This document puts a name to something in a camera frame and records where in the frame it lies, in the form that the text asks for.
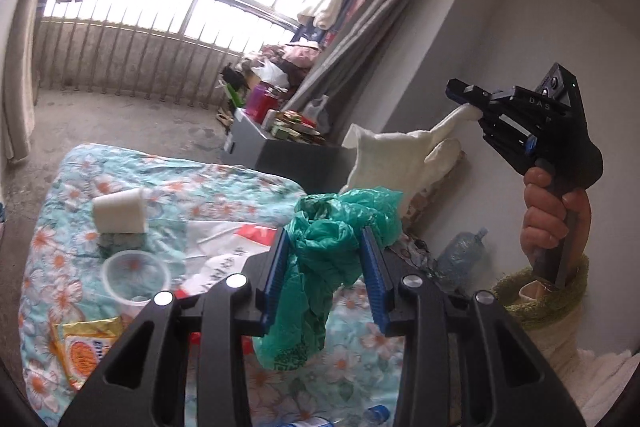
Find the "white bag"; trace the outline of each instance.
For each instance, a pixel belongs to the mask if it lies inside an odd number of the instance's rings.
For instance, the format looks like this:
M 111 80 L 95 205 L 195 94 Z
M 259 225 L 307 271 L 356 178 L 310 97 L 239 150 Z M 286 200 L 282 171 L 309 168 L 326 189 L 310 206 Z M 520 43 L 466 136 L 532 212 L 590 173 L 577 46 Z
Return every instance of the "white bag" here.
M 252 68 L 252 71 L 260 77 L 260 80 L 271 84 L 271 86 L 289 89 L 289 79 L 287 73 L 282 71 L 268 58 L 264 59 L 264 63 L 260 68 Z

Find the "floral tablecloth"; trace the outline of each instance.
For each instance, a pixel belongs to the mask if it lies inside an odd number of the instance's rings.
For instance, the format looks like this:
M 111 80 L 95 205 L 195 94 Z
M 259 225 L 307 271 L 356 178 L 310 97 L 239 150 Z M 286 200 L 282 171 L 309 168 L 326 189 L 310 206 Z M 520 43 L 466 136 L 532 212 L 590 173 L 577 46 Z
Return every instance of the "floral tablecloth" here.
M 91 198 L 145 187 L 145 235 L 98 235 Z M 51 342 L 51 323 L 114 317 L 100 267 L 128 248 L 165 261 L 172 288 L 184 279 L 186 223 L 193 219 L 286 224 L 304 192 L 296 183 L 249 169 L 162 158 L 98 144 L 74 148 L 63 160 L 36 224 L 24 272 L 18 323 L 23 375 L 31 406 L 57 425 L 74 397 Z M 197 352 L 194 348 L 192 359 Z M 386 339 L 372 323 L 364 284 L 336 292 L 325 348 L 305 367 L 267 371 L 245 356 L 254 425 L 278 425 L 320 415 L 356 426 L 375 404 L 393 410 L 402 340 Z M 190 371 L 185 422 L 195 425 L 196 388 Z

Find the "plastic bowl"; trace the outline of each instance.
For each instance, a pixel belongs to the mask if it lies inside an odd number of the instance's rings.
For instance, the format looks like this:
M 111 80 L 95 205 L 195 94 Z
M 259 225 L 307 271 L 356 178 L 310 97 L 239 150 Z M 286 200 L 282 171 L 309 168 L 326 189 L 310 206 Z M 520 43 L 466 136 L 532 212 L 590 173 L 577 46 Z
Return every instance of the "plastic bowl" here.
M 171 274 L 163 261 L 142 250 L 124 250 L 102 264 L 102 283 L 107 293 L 129 315 L 135 315 L 156 295 L 168 290 Z

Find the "food wrapper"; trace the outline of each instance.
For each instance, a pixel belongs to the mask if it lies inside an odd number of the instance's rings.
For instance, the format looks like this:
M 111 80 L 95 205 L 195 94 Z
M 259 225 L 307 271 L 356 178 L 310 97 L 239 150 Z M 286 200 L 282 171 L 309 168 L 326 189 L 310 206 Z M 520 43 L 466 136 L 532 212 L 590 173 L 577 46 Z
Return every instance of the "food wrapper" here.
M 123 332 L 120 317 L 54 325 L 58 351 L 69 383 L 80 390 Z

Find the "crumpled plastic bag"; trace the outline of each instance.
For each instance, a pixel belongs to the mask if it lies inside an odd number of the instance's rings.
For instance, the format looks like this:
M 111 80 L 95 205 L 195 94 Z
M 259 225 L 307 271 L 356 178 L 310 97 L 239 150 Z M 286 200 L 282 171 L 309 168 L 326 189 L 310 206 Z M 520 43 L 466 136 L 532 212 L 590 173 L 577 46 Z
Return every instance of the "crumpled plastic bag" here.
M 268 335 L 254 338 L 263 367 L 296 369 L 324 347 L 334 292 L 362 275 L 360 230 L 371 227 L 381 248 L 395 242 L 401 199 L 402 192 L 384 187 L 354 188 L 305 196 L 296 204 L 286 226 L 291 250 L 275 322 Z

